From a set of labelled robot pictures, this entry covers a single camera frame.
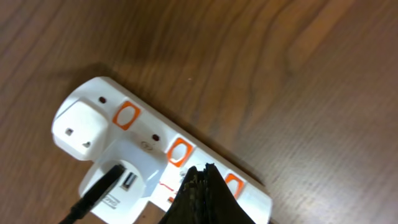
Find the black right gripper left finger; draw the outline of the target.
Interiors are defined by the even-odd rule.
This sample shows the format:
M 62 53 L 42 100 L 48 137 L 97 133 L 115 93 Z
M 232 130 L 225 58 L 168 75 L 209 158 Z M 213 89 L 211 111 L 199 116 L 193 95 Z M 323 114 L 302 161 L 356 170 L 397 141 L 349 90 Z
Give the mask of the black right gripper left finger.
M 203 171 L 192 166 L 187 171 L 174 201 L 159 224 L 205 224 L 206 181 Z

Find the white USB charger plug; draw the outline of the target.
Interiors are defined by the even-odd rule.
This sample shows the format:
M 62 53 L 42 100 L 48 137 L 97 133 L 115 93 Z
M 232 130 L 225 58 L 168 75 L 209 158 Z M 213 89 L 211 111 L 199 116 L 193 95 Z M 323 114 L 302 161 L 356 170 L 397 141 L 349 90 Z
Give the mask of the white USB charger plug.
M 147 205 L 168 160 L 158 149 L 143 149 L 127 139 L 114 141 L 91 166 L 79 186 L 83 195 L 115 165 L 125 171 L 91 212 L 106 223 L 134 223 Z

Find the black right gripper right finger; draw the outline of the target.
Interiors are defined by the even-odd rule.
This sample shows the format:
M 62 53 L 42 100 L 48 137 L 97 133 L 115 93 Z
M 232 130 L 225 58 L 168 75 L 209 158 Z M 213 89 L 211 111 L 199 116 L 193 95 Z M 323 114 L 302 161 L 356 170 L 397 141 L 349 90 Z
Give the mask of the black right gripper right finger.
M 205 215 L 211 224 L 254 224 L 239 206 L 214 164 L 204 169 Z

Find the white power strip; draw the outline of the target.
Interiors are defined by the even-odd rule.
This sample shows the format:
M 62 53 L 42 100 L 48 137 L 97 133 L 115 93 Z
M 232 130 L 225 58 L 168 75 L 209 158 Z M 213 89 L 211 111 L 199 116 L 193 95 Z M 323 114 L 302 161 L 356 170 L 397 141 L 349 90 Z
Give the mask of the white power strip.
M 168 210 L 191 166 L 214 164 L 236 202 L 255 223 L 271 219 L 265 188 L 241 169 L 108 77 L 75 89 L 52 123 L 55 144 L 93 165 L 79 186 L 83 195 L 113 166 L 119 182 L 92 210 L 106 223 L 133 223 L 148 203 Z

